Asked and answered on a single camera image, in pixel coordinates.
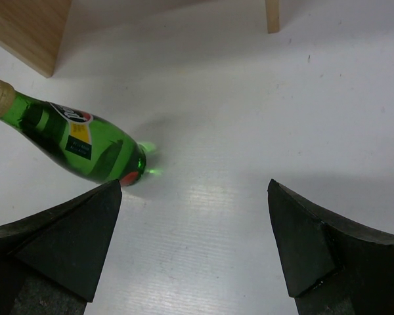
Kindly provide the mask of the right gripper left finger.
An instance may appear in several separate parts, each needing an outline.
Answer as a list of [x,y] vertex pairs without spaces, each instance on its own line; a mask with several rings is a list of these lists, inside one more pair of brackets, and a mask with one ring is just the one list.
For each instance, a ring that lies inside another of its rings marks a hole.
[[0,314],[83,314],[121,205],[118,180],[0,226]]

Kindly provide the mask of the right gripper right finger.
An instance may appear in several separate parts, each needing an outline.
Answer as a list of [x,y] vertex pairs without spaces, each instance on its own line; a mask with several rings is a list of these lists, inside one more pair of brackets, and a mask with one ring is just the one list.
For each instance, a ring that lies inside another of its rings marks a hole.
[[271,180],[269,214],[299,314],[394,314],[394,234],[357,223]]

